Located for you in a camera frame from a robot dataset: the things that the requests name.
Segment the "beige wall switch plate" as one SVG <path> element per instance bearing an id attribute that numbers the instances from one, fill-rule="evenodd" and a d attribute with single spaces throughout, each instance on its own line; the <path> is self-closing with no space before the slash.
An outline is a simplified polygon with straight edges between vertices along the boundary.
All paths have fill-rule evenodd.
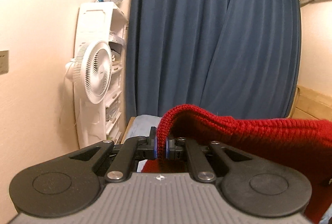
<path id="1" fill-rule="evenodd" d="M 0 51 L 0 75 L 9 72 L 9 50 Z"/>

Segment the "white shelf unit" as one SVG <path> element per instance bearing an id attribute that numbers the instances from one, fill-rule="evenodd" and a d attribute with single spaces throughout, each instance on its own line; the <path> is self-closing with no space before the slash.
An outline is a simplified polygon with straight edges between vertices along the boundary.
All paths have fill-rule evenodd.
<path id="1" fill-rule="evenodd" d="M 82 43 L 103 41 L 111 50 L 111 81 L 105 96 L 106 140 L 115 143 L 122 133 L 120 121 L 123 119 L 121 100 L 124 73 L 123 52 L 126 47 L 125 29 L 128 20 L 124 13 L 112 2 L 87 2 L 79 9 L 75 35 L 74 57 Z"/>

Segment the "red knitted sweater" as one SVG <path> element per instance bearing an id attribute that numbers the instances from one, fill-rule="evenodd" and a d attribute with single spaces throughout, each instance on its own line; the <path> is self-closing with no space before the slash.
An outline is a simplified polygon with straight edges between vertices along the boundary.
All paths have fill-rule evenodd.
<path id="1" fill-rule="evenodd" d="M 331 205 L 331 122 L 305 119 L 235 119 L 214 115 L 198 106 L 183 104 L 167 111 L 157 127 L 156 160 L 145 173 L 183 172 L 184 166 L 165 157 L 166 140 L 188 137 L 199 144 L 226 145 L 293 168 L 311 182 L 312 196 L 304 212 L 319 223 Z"/>

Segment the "light blue bed sheet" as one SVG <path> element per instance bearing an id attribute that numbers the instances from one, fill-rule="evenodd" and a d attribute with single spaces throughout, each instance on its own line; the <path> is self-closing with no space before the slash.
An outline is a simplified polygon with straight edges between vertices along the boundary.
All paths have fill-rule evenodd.
<path id="1" fill-rule="evenodd" d="M 149 137 L 151 127 L 155 127 L 157 129 L 161 117 L 156 117 L 152 115 L 139 115 L 137 117 L 131 117 L 126 128 L 123 140 L 121 144 L 124 144 L 126 140 L 132 137 L 137 136 L 145 136 Z M 157 138 L 153 142 L 154 146 L 154 157 L 157 158 Z M 148 160 L 139 160 L 138 164 L 134 166 L 136 169 L 134 172 L 141 173 L 143 167 L 145 166 Z"/>

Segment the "white standing fan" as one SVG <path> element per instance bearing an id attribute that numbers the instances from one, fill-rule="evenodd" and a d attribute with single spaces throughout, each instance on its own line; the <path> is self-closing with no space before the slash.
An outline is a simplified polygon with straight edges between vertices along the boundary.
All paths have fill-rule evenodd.
<path id="1" fill-rule="evenodd" d="M 107 43 L 82 43 L 66 64 L 73 82 L 75 123 L 79 147 L 106 139 L 105 96 L 111 81 L 111 50 Z"/>

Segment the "dark blue curtain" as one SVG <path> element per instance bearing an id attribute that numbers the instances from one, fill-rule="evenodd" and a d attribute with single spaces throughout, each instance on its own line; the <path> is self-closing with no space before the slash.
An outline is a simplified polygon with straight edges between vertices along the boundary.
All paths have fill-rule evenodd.
<path id="1" fill-rule="evenodd" d="M 126 115 L 287 117 L 300 46 L 299 0 L 131 0 Z"/>

